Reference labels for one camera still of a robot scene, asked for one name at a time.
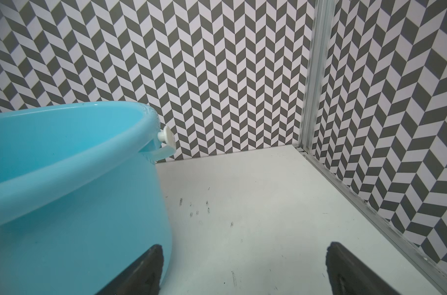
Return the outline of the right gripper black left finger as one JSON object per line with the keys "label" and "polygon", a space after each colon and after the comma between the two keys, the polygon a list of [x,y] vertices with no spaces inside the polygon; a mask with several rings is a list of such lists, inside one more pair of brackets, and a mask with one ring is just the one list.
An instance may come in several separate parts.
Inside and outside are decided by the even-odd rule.
{"label": "right gripper black left finger", "polygon": [[151,246],[97,295],[157,295],[164,265],[161,245]]}

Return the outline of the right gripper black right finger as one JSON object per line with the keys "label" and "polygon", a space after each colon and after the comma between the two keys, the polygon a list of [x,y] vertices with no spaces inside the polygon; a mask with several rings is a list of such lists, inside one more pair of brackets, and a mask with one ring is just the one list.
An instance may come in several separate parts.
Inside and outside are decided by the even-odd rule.
{"label": "right gripper black right finger", "polygon": [[339,242],[328,247],[326,267],[334,295],[399,295]]}

